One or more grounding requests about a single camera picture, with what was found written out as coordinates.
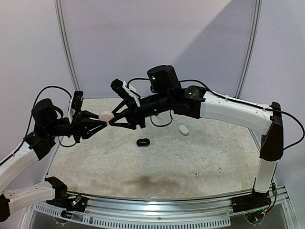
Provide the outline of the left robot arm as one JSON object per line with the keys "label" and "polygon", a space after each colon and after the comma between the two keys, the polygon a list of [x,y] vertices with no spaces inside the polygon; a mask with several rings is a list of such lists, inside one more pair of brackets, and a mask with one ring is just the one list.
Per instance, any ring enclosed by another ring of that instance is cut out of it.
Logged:
{"label": "left robot arm", "polygon": [[81,101],[76,102],[75,112],[71,117],[64,117],[63,111],[56,107],[51,99],[40,100],[34,105],[31,114],[34,130],[26,135],[20,145],[0,163],[0,220],[21,208],[42,202],[74,208],[67,186],[56,177],[30,187],[7,190],[8,184],[29,166],[42,160],[55,146],[55,138],[72,136],[76,143],[88,139],[107,127],[98,115],[80,110]]}

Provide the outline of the black oval charging case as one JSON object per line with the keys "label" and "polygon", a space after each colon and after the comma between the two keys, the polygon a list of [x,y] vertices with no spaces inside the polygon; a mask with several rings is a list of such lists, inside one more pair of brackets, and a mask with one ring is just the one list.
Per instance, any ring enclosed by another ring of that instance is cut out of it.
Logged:
{"label": "black oval charging case", "polygon": [[150,145],[150,140],[148,138],[141,138],[136,141],[138,147],[146,147]]}

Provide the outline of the white oval charging case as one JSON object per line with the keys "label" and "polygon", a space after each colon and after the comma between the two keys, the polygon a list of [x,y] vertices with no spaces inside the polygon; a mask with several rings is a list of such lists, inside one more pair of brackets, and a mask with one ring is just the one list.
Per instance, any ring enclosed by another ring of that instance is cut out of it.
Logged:
{"label": "white oval charging case", "polygon": [[182,135],[189,135],[189,129],[184,125],[179,125],[178,130]]}

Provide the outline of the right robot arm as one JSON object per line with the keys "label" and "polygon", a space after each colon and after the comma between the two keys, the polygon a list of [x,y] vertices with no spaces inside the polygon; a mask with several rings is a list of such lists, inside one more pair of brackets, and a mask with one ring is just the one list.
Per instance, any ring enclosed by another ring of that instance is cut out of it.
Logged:
{"label": "right robot arm", "polygon": [[254,130],[261,134],[261,147],[257,175],[252,192],[232,198],[234,212],[259,208],[262,214],[271,210],[274,200],[269,191],[278,161],[284,152],[284,129],[280,104],[259,105],[217,94],[204,83],[195,80],[183,88],[174,68],[160,65],[147,72],[152,95],[140,97],[130,82],[115,79],[111,88],[122,102],[113,110],[111,126],[136,129],[145,128],[147,117],[173,111],[195,119],[214,119]]}

